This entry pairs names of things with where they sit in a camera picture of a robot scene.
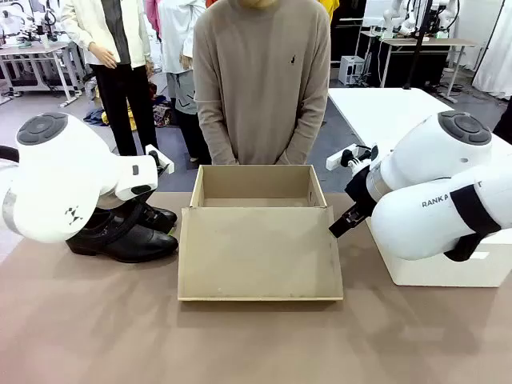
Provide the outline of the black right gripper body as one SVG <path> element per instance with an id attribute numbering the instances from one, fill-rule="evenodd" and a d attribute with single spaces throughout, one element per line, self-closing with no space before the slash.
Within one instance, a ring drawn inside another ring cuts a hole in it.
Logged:
<path id="1" fill-rule="evenodd" d="M 377 202 L 371 197 L 366 179 L 370 172 L 370 167 L 366 166 L 356 173 L 348 182 L 345 192 L 358 206 L 361 212 L 372 212 Z"/>

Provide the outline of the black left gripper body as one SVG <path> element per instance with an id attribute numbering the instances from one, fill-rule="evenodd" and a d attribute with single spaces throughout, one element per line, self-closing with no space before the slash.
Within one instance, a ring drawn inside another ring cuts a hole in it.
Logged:
<path id="1" fill-rule="evenodd" d="M 147 203 L 147 199 L 152 195 L 152 191 L 146 192 L 127 201 L 123 201 L 115 194 L 104 194 L 98 199 L 97 214 L 107 211 L 117 211 L 122 214 L 129 214 L 136 208 L 142 208 L 143 212 L 153 212 L 154 208 Z"/>

